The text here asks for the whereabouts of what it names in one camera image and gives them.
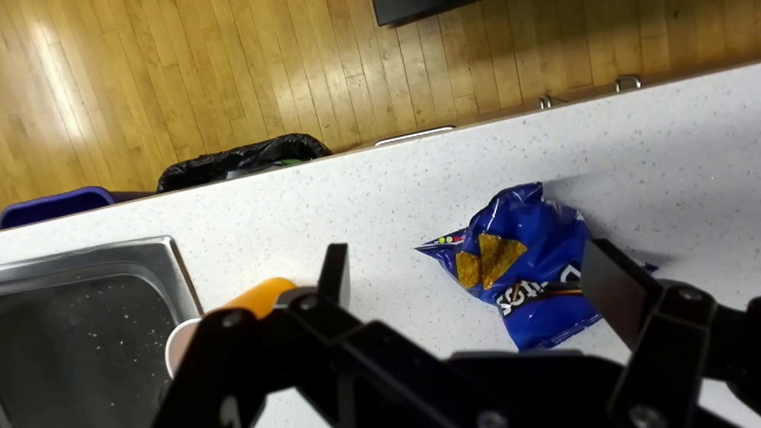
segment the blue object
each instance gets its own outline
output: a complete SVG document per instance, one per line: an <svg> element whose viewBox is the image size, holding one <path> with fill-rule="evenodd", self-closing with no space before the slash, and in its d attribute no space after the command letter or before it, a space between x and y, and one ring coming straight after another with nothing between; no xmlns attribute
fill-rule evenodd
<svg viewBox="0 0 761 428"><path fill-rule="evenodd" d="M587 226L542 192L542 182L507 187L468 229L419 246L498 305L519 349L554 348L599 319L578 288Z"/></svg>
<svg viewBox="0 0 761 428"><path fill-rule="evenodd" d="M71 192L59 192L41 200L10 205L0 217L0 229L18 229L18 226L39 223L58 217L101 208L107 205L115 205L113 192L97 186L88 186Z"/></svg>

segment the sink basin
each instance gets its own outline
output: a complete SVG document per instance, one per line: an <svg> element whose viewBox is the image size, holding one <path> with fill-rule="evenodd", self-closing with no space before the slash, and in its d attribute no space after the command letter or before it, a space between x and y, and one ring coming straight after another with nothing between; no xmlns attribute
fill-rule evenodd
<svg viewBox="0 0 761 428"><path fill-rule="evenodd" d="M150 426L164 339L200 314L171 237L0 267L0 428Z"/></svg>

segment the black bag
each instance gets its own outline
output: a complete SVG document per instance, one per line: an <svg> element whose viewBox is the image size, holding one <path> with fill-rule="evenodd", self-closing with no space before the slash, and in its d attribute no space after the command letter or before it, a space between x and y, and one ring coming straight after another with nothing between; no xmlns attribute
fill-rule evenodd
<svg viewBox="0 0 761 428"><path fill-rule="evenodd" d="M171 164L159 179L159 192L251 176L328 154L330 150L317 138L307 132L288 132L271 141L233 147L228 151L203 154L188 161Z"/></svg>

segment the crumpled snack bag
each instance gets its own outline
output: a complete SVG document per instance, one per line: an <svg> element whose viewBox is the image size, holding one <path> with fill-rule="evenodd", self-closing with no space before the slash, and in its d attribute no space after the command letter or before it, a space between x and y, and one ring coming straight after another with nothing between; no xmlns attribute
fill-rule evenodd
<svg viewBox="0 0 761 428"><path fill-rule="evenodd" d="M524 351L554 348L599 319L578 288L586 242L582 217L544 200L542 182L525 182L494 195L466 229L419 249L494 305Z"/></svg>

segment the white countertop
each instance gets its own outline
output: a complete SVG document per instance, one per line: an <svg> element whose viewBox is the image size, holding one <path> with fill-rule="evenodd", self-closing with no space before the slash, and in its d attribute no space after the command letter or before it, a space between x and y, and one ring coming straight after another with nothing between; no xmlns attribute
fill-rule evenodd
<svg viewBox="0 0 761 428"><path fill-rule="evenodd" d="M173 235L204 306L290 275L314 283L328 242L351 242L352 299L431 351L512 349L494 309L415 246L463 226L498 191L544 180L599 235L650 255L660 275L745 306L761 294L761 66L494 122L298 169L129 201L0 232L0 262ZM594 328L568 339L624 361ZM704 403L761 426L731 393ZM318 424L293 395L265 424Z"/></svg>

